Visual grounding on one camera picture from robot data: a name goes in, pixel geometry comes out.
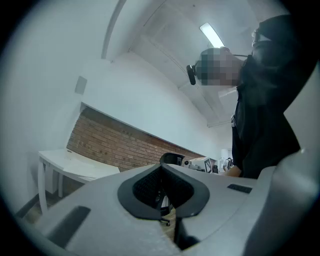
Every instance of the white desk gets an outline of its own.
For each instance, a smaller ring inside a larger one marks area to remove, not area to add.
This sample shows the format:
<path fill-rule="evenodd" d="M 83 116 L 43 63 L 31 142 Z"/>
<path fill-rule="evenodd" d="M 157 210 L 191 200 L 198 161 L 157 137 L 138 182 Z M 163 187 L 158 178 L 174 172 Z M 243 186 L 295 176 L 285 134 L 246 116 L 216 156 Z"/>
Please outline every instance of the white desk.
<path fill-rule="evenodd" d="M 62 197 L 63 192 L 63 176 L 81 183 L 87 183 L 120 172 L 115 166 L 92 160 L 66 148 L 39 151 L 38 192 L 42 214 L 48 211 L 45 174 L 46 168 L 49 167 L 59 173 L 59 197 Z"/>

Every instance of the hand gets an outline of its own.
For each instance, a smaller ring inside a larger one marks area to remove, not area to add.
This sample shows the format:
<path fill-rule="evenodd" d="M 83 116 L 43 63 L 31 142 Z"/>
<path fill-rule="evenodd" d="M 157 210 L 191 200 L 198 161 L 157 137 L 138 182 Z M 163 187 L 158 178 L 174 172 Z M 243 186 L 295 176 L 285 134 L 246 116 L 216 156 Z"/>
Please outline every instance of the hand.
<path fill-rule="evenodd" d="M 233 166 L 231 169 L 227 170 L 226 172 L 222 172 L 221 175 L 224 176 L 232 176 L 232 177 L 239 177 L 241 175 L 241 170 L 238 166 Z"/>

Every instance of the brick wall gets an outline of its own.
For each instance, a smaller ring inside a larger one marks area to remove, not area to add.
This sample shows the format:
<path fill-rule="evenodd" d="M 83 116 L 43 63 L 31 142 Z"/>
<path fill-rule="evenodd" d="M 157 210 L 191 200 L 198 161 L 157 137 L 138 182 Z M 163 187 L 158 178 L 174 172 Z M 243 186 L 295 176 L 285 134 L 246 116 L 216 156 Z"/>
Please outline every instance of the brick wall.
<path fill-rule="evenodd" d="M 158 164 L 167 152 L 185 156 L 201 155 L 134 129 L 91 108 L 77 120 L 67 148 L 93 160 L 116 166 L 120 171 Z"/>

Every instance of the fluorescent light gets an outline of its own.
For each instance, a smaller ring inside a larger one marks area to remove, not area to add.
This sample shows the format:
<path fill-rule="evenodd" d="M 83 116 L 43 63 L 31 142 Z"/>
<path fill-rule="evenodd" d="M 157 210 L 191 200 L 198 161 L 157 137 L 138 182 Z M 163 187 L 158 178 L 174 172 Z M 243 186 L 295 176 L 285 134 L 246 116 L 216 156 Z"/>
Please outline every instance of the fluorescent light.
<path fill-rule="evenodd" d="M 209 39 L 213 47 L 220 48 L 224 46 L 220 37 L 217 35 L 216 31 L 212 28 L 212 26 L 207 22 L 200 27 L 200 30 L 205 34 L 205 36 Z"/>

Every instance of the ceiling light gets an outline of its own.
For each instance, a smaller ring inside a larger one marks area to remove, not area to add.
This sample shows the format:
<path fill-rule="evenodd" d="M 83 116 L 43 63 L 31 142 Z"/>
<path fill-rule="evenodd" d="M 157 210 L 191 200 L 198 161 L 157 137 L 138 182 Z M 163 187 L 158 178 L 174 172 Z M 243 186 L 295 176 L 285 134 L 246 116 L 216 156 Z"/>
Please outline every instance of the ceiling light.
<path fill-rule="evenodd" d="M 213 47 L 220 48 L 224 46 L 220 37 L 217 35 L 216 31 L 212 28 L 212 26 L 207 22 L 200 27 L 200 30 L 205 34 L 205 36 L 209 39 Z"/>

